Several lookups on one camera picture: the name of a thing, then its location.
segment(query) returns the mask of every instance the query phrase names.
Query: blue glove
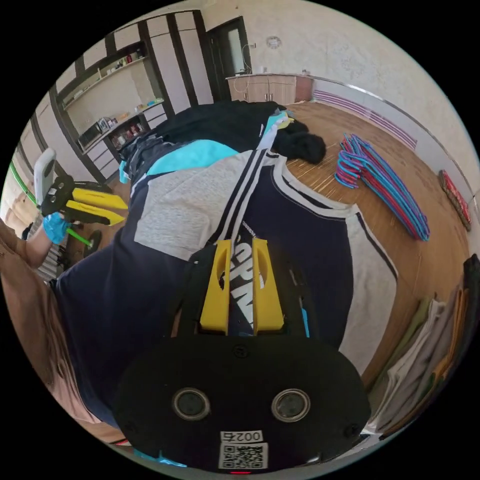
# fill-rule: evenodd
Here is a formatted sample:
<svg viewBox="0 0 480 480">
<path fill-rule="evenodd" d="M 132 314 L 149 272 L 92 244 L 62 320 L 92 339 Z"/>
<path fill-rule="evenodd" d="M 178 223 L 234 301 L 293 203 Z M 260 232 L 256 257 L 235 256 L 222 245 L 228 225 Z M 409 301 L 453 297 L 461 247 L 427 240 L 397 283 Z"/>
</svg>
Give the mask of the blue glove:
<svg viewBox="0 0 480 480">
<path fill-rule="evenodd" d="M 50 241 L 56 245 L 64 241 L 67 235 L 67 228 L 70 226 L 56 211 L 43 219 L 43 229 Z"/>
</svg>

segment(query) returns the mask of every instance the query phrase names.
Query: qr code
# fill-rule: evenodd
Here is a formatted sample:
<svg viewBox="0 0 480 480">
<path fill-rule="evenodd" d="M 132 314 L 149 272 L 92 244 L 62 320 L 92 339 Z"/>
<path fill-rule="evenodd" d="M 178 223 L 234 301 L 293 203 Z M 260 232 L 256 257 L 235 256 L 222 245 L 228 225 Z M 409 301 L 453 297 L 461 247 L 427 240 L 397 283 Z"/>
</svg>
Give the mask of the qr code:
<svg viewBox="0 0 480 480">
<path fill-rule="evenodd" d="M 219 467 L 221 469 L 266 469 L 268 458 L 268 443 L 222 443 Z"/>
</svg>

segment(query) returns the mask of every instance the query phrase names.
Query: wooden floor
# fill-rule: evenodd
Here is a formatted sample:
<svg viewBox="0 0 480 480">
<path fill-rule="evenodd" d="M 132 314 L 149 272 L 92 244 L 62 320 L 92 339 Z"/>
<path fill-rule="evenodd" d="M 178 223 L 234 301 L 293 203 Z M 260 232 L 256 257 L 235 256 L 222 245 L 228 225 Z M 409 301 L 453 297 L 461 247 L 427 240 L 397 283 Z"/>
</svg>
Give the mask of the wooden floor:
<svg viewBox="0 0 480 480">
<path fill-rule="evenodd" d="M 288 165 L 290 171 L 302 183 L 329 199 L 357 204 L 399 273 L 388 327 L 363 375 L 365 385 L 369 385 L 405 332 L 418 300 L 435 294 L 440 300 L 448 299 L 462 274 L 463 262 L 469 256 L 466 232 L 440 188 L 436 173 L 387 132 L 343 110 L 319 103 L 300 103 L 289 108 L 312 133 L 323 137 L 328 147 L 326 158 L 320 165 L 293 160 Z M 369 142 L 402 179 L 428 219 L 428 242 L 413 240 L 391 210 L 364 184 L 360 183 L 360 188 L 351 190 L 336 182 L 333 173 L 344 133 L 356 134 Z M 111 186 L 115 193 L 128 201 L 129 185 L 115 181 Z M 111 241 L 121 226 L 86 225 L 83 234 L 88 235 L 100 228 L 102 247 Z M 75 261 L 82 257 L 83 247 L 75 240 L 69 243 L 69 251 L 75 253 Z"/>
</svg>

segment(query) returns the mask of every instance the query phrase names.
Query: green pole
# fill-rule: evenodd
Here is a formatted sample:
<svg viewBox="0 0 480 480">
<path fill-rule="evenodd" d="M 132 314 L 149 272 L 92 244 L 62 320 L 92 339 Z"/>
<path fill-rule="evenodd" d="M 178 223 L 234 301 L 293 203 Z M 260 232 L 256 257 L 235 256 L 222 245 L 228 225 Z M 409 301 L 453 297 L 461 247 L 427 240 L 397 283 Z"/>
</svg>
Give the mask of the green pole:
<svg viewBox="0 0 480 480">
<path fill-rule="evenodd" d="M 17 169 L 15 168 L 15 165 L 11 162 L 10 163 L 10 171 L 17 181 L 17 183 L 20 185 L 21 189 L 25 192 L 26 196 L 35 204 L 37 205 L 37 199 L 34 197 L 32 192 L 27 188 L 25 185 L 24 181 L 20 178 L 19 173 L 17 172 Z M 85 244 L 87 247 L 90 247 L 90 242 L 88 240 L 85 240 L 82 236 L 80 236 L 77 232 L 73 231 L 71 228 L 67 228 L 66 232 L 70 234 L 74 239 L 77 239 L 78 241 L 82 242 Z"/>
</svg>

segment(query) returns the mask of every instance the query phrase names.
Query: purple striped wall panel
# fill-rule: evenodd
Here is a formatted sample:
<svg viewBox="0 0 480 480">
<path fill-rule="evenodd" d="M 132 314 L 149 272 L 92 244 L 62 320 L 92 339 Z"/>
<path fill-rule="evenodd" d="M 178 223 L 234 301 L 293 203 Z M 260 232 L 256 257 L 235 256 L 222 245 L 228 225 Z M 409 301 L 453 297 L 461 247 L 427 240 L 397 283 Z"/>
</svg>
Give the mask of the purple striped wall panel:
<svg viewBox="0 0 480 480">
<path fill-rule="evenodd" d="M 381 127 L 384 130 L 387 130 L 393 137 L 400 140 L 408 148 L 415 150 L 417 146 L 417 140 L 409 135 L 406 131 L 402 130 L 399 126 L 395 125 L 393 122 L 381 116 L 379 113 L 370 110 L 369 108 L 355 103 L 354 101 L 347 100 L 341 96 L 335 95 L 333 93 L 328 93 L 327 91 L 314 90 L 313 99 L 319 102 L 325 102 L 331 105 L 337 105 L 347 110 L 351 110 L 362 117 L 365 117 L 367 120 L 370 120 L 375 125 Z"/>
</svg>

